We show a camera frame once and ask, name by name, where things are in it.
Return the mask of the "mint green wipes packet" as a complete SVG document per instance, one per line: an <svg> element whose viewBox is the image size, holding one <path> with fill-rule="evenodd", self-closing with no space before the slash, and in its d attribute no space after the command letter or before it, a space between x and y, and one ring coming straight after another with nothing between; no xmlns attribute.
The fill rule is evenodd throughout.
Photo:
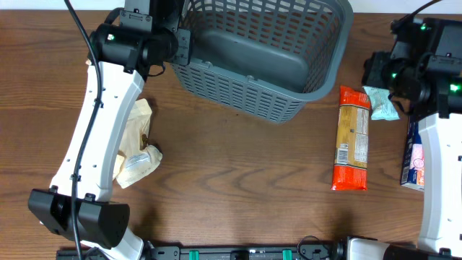
<svg viewBox="0 0 462 260"><path fill-rule="evenodd" d="M388 99L388 96L390 95L389 90L369 86L364 86L363 89L369 97L372 106L371 119L373 121L399 120L397 110L393 106L393 103Z"/></svg>

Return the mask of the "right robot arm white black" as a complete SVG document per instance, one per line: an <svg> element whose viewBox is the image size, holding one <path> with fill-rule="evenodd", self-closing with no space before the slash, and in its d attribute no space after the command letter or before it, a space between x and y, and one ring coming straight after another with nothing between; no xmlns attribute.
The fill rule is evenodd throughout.
<svg viewBox="0 0 462 260"><path fill-rule="evenodd" d="M407 99L419 124L424 150L424 211L414 248L349 237L334 250L338 259L461 258L461 22L418 19L391 23L389 52L365 62L362 83Z"/></svg>

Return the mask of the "orange pasta package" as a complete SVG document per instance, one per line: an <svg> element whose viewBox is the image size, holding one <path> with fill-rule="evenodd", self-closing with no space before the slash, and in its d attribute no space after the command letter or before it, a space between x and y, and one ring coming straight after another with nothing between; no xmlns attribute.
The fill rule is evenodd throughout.
<svg viewBox="0 0 462 260"><path fill-rule="evenodd" d="M331 184L334 191L367 188L370 108L371 103L365 93L340 86Z"/></svg>

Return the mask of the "colourful tissue multipack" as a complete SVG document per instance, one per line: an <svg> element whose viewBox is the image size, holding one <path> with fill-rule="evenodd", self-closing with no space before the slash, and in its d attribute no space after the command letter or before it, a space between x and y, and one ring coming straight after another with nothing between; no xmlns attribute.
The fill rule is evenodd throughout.
<svg viewBox="0 0 462 260"><path fill-rule="evenodd" d="M419 124L413 116L409 118L400 184L403 187L424 191L424 150L419 135Z"/></svg>

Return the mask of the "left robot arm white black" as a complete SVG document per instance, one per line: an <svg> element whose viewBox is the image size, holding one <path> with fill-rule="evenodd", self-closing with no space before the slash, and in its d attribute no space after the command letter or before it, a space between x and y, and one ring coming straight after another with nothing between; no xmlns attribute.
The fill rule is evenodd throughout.
<svg viewBox="0 0 462 260"><path fill-rule="evenodd" d="M113 170L129 113L152 66L186 65L191 34L180 28L188 2L127 1L93 32L84 32L90 65L71 143L47 189L33 189L29 210L75 256L150 259L152 244L128 227L130 209L115 203Z"/></svg>

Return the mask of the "grey plastic basket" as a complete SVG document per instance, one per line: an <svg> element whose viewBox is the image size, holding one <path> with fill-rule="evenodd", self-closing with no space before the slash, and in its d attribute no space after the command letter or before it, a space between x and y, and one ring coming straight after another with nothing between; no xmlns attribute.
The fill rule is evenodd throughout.
<svg viewBox="0 0 462 260"><path fill-rule="evenodd" d="M280 124L334 87L352 28L348 0L193 0L181 86Z"/></svg>

